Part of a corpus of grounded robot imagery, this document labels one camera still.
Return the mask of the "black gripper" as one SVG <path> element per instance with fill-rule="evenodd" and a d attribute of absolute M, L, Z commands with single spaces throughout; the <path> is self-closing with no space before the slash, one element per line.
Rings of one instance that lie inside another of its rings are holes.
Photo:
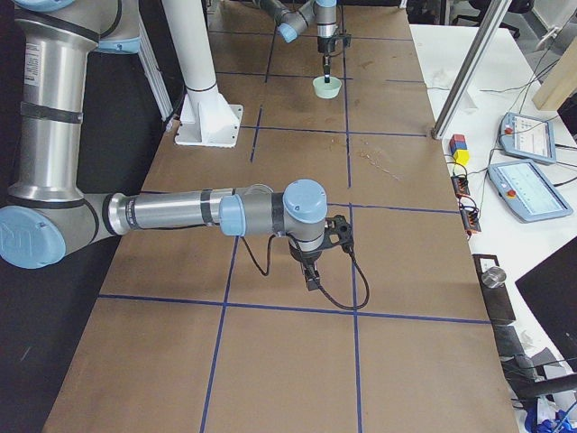
<path fill-rule="evenodd" d="M 331 57 L 335 51 L 335 37 L 320 37 L 316 38 L 317 51 L 323 54 L 323 74 L 324 82 L 330 83 L 331 80 Z"/>
<path fill-rule="evenodd" d="M 318 290 L 321 286 L 320 275 L 316 268 L 316 261 L 320 258 L 322 250 L 317 248 L 311 251 L 299 250 L 292 243 L 288 244 L 291 256 L 303 266 L 303 275 L 308 290 Z"/>

